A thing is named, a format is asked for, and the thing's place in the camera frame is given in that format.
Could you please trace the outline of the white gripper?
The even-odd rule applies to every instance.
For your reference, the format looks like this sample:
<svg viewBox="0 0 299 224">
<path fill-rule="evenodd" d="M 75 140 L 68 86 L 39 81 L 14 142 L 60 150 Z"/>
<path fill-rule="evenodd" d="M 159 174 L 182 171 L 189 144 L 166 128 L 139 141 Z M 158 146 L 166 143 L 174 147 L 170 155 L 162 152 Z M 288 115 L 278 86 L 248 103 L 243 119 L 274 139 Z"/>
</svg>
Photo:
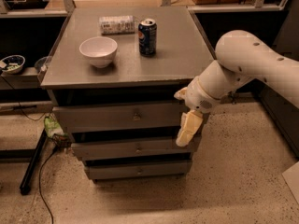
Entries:
<svg viewBox="0 0 299 224">
<path fill-rule="evenodd" d="M 203 123 L 202 113 L 211 112 L 220 103 L 222 91 L 197 76 L 187 88 L 176 91 L 174 97 L 178 100 L 185 100 L 185 105 L 191 109 L 188 113 L 182 114 L 176 139 L 179 147 L 186 147 Z"/>
</svg>

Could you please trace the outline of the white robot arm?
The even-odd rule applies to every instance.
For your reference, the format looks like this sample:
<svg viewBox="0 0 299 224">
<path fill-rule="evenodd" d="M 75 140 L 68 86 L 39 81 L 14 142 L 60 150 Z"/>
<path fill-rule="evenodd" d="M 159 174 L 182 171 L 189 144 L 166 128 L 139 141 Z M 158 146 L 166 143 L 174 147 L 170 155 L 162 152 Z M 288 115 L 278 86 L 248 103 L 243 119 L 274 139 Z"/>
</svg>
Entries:
<svg viewBox="0 0 299 224">
<path fill-rule="evenodd" d="M 299 62 L 270 49 L 257 36 L 243 30 L 224 34 L 216 44 L 216 59 L 188 86 L 175 93 L 190 109 L 181 116 L 176 144 L 186 147 L 203 123 L 204 115 L 221 98 L 253 79 L 299 106 Z"/>
</svg>

